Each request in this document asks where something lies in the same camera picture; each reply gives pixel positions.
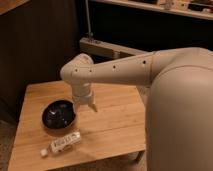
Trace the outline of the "beige cylindrical gripper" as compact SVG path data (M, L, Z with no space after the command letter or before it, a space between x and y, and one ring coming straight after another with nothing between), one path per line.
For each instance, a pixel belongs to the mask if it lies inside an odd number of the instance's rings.
M73 111L78 113L80 105L88 105L95 112L98 112L95 103L93 103L94 94L90 83L72 85Z

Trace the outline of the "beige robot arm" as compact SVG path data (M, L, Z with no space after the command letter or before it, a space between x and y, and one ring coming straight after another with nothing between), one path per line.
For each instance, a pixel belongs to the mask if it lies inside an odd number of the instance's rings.
M213 51L160 50L99 64L79 54L60 75L75 106L93 102L93 83L147 87L147 171L213 171Z

